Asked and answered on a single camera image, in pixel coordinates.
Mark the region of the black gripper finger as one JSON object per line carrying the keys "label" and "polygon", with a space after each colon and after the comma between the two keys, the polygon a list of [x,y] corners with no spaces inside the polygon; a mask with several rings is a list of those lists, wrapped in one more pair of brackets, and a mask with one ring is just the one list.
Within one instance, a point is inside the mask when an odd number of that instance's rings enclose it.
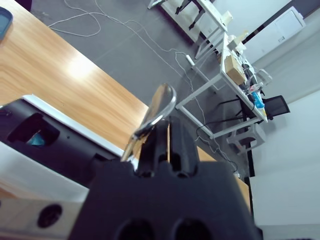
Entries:
{"label": "black gripper finger", "polygon": [[197,173],[199,154],[187,127],[175,116],[169,117],[169,158],[178,177],[193,177]]}
{"label": "black gripper finger", "polygon": [[138,177],[154,177],[159,172],[160,163],[168,159],[169,124],[168,120],[160,120],[142,144],[136,170]]}

